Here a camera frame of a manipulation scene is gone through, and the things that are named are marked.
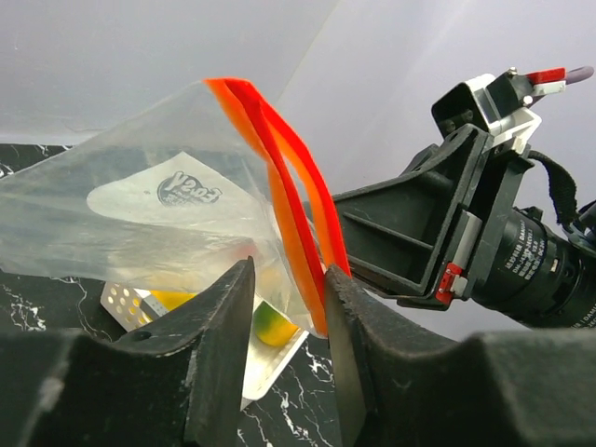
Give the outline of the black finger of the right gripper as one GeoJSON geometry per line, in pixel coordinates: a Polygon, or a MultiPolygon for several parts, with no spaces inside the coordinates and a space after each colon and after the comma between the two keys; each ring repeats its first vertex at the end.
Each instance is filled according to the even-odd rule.
{"type": "Polygon", "coordinates": [[[431,144],[392,180],[333,196],[351,275],[405,307],[445,310],[436,296],[457,246],[455,228],[493,137],[472,125],[431,144]]]}

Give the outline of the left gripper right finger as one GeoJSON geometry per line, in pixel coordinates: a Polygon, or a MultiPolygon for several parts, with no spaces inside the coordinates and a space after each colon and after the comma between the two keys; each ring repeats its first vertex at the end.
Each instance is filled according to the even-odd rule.
{"type": "Polygon", "coordinates": [[[595,334],[480,332],[456,342],[339,267],[325,310],[345,446],[591,446],[595,334]]]}

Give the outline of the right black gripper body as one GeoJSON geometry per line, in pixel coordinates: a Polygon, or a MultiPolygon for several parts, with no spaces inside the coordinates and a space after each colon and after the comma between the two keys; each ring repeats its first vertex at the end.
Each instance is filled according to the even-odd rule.
{"type": "Polygon", "coordinates": [[[473,156],[481,174],[468,185],[472,200],[460,215],[464,228],[450,236],[432,286],[432,302],[447,309],[470,299],[530,328],[592,329],[595,326],[595,207],[580,209],[570,174],[530,148],[511,143],[473,156]],[[535,164],[547,172],[558,237],[537,207],[513,204],[522,176],[535,164]]]}

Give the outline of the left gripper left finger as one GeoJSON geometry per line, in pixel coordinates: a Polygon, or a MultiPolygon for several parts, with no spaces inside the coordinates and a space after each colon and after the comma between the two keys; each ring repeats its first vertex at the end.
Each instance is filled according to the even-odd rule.
{"type": "Polygon", "coordinates": [[[252,259],[114,342],[1,331],[5,446],[232,446],[255,292],[252,259]]]}

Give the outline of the green yellow mango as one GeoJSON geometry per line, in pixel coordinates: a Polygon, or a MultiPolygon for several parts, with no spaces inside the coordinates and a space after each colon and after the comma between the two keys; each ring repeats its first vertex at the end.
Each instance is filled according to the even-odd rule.
{"type": "Polygon", "coordinates": [[[261,302],[257,306],[252,317],[252,327],[257,338],[272,347],[286,345],[299,330],[267,302],[261,302]]]}

